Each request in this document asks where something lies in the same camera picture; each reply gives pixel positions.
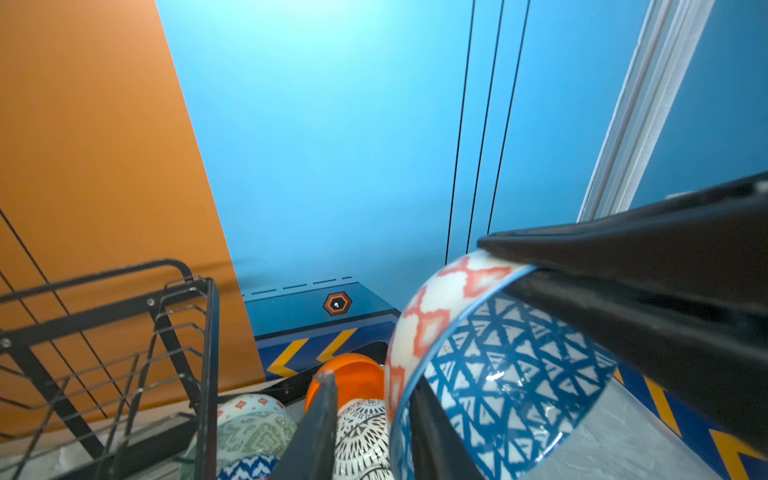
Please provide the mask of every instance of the blue wall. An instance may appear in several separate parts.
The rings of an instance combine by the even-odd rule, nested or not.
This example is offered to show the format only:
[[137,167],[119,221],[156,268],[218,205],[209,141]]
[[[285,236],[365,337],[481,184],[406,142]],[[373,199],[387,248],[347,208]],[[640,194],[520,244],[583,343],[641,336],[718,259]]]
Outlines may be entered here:
[[715,2],[632,207],[768,170],[767,18]]
[[[473,198],[470,250],[485,234],[527,2],[505,1],[478,176],[502,4],[477,0],[455,194],[470,0],[157,3],[249,299],[353,276],[402,309],[449,218],[466,251]],[[575,219],[646,7],[532,0],[493,229]]]

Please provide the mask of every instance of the bowl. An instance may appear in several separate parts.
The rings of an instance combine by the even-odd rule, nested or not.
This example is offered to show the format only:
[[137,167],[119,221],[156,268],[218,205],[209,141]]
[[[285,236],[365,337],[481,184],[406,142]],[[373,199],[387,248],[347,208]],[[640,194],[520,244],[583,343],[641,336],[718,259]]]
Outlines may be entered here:
[[409,398],[422,376],[478,470],[499,480],[534,468],[598,400],[616,367],[610,353],[500,292],[533,270],[470,253],[437,272],[403,311],[386,362],[398,480],[415,476]]
[[383,400],[354,399],[339,411],[336,423],[334,480],[386,480],[389,433]]
[[[249,455],[283,456],[293,435],[296,422],[288,415],[277,412],[254,412],[240,415],[218,426],[216,441],[216,473],[232,462]],[[195,442],[190,445],[185,458],[195,456]],[[181,480],[192,478],[194,466],[181,466]]]
[[[320,373],[333,372],[339,390],[339,410],[354,399],[384,400],[384,370],[374,360],[359,353],[344,353],[326,362]],[[312,379],[306,391],[304,412],[310,410],[320,384]]]
[[277,466],[274,455],[248,455],[221,469],[216,480],[258,480],[267,478]]
[[260,393],[247,393],[237,396],[219,405],[217,410],[217,425],[229,422],[231,419],[255,412],[275,412],[286,414],[285,406],[280,400]]

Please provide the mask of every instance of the orange bowl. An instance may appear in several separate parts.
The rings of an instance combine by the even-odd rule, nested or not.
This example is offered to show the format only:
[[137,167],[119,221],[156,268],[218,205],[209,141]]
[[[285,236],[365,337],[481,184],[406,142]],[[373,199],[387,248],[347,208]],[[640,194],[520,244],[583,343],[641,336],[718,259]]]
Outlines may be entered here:
[[[338,409],[354,399],[384,400],[384,369],[369,357],[359,353],[344,353],[333,357],[320,367],[317,374],[329,372],[336,376],[336,386],[339,389]],[[305,413],[310,410],[319,388],[317,380],[312,379],[306,391]]]

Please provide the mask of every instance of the yellow arrow marking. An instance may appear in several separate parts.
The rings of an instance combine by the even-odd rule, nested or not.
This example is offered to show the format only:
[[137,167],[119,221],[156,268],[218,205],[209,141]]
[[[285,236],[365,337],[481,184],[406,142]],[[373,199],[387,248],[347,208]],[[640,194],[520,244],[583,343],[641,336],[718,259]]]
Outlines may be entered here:
[[682,434],[680,434],[680,427],[677,426],[677,420],[675,420],[674,415],[672,415],[672,409],[670,408],[670,403],[667,401],[667,395],[664,393],[664,390],[648,377],[645,377],[645,382],[648,384],[648,391],[650,392],[651,398],[654,399],[656,410],[659,412],[661,421],[666,423],[669,428],[677,433],[677,436],[682,437]]
[[288,345],[288,348],[283,350],[283,353],[278,356],[274,362],[272,362],[272,365],[267,370],[267,372],[274,373],[275,375],[289,377],[296,375],[296,372],[293,370],[287,368],[285,365],[288,363],[289,360],[293,358],[294,355],[296,355],[296,352],[298,352],[301,347],[304,346],[306,341],[309,339],[301,339],[301,340],[294,340]]
[[344,330],[339,335],[337,335],[336,338],[333,339],[333,341],[330,343],[330,345],[328,345],[326,347],[326,349],[324,349],[317,356],[317,359],[320,362],[323,362],[323,363],[325,363],[328,360],[332,359],[333,358],[333,354],[336,353],[336,351],[339,349],[339,347],[341,347],[341,345],[343,345],[344,342],[346,342],[352,336],[352,334],[355,332],[355,330],[357,330],[357,328],[349,329],[349,330]]
[[741,462],[741,458],[739,458],[740,453],[766,460],[766,458],[759,452],[752,450],[749,446],[744,445],[727,433],[710,430],[710,435],[712,435],[712,440],[715,441],[717,451],[723,459],[723,463],[725,464],[725,468],[728,471],[731,480],[750,480],[750,477],[746,474],[746,470],[744,469],[744,464]]

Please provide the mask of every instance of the white trim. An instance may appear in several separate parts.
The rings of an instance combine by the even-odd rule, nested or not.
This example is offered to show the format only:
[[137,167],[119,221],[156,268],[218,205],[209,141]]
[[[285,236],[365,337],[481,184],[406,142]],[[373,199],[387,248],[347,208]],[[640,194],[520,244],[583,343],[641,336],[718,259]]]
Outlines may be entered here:
[[715,0],[651,0],[578,221],[629,209]]

